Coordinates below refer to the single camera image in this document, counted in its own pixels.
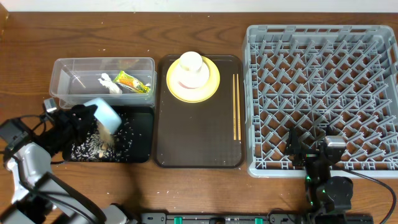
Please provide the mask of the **light blue bowl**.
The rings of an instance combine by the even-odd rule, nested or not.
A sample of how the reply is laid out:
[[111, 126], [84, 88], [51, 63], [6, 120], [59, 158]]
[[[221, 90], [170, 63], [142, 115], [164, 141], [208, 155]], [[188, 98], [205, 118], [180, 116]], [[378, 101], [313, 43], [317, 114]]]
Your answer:
[[95, 118], [109, 131], [110, 134], [114, 134], [120, 127], [122, 120], [112, 109], [112, 107], [107, 104], [102, 98], [95, 98], [93, 100], [87, 101], [83, 104], [84, 106], [97, 106], [94, 113]]

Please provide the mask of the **white rice pile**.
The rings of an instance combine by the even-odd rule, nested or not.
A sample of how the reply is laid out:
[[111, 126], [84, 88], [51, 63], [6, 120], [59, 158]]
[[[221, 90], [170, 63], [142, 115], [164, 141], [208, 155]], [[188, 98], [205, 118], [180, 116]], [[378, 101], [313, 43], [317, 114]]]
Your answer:
[[145, 162], [150, 157], [151, 140], [147, 131], [139, 124], [136, 114], [120, 113], [122, 123], [109, 141], [99, 121], [91, 124], [87, 139], [74, 144], [71, 161], [79, 162]]

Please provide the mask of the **white tissue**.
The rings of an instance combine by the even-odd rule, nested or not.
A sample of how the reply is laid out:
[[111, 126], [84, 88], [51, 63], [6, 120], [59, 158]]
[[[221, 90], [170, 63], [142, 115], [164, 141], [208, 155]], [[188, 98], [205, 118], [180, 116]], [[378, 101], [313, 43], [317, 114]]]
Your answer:
[[120, 89], [117, 84], [113, 83], [112, 79], [110, 79], [107, 73], [102, 73], [98, 81], [102, 86], [106, 87], [109, 90], [110, 94], [120, 95], [123, 93], [122, 89]]

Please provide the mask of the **green orange snack wrapper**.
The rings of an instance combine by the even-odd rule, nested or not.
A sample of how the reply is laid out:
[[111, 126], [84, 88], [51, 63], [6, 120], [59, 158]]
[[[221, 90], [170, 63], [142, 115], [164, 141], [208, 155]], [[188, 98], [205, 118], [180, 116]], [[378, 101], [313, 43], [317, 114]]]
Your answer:
[[125, 71], [120, 71], [113, 79], [113, 83], [119, 84], [134, 93], [148, 93], [150, 88], [137, 78], [128, 75]]

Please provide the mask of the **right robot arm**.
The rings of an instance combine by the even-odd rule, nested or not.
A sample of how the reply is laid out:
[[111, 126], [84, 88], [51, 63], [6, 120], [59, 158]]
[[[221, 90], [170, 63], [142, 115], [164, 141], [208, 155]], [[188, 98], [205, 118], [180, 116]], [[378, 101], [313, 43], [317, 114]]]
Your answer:
[[299, 223], [347, 223], [345, 211], [351, 209], [353, 182], [348, 177], [332, 176], [330, 167], [341, 160], [346, 149], [342, 136], [326, 135], [316, 149], [304, 146], [292, 128], [285, 155], [306, 172], [305, 190], [311, 209], [297, 218]]

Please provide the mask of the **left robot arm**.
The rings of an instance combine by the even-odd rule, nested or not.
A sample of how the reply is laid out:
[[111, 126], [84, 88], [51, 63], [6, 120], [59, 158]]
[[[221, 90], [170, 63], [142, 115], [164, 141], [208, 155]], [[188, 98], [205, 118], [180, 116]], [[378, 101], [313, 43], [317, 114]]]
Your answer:
[[93, 121], [114, 133], [121, 118], [107, 103], [85, 103], [70, 110], [44, 106], [40, 124], [52, 124], [41, 134], [29, 128], [21, 117], [1, 125], [4, 166], [14, 179], [11, 206], [1, 214], [1, 223], [43, 223], [56, 208], [61, 215], [56, 223], [137, 223], [131, 213], [118, 204], [105, 209], [66, 184], [52, 172], [52, 157], [70, 151], [74, 143], [83, 143]]

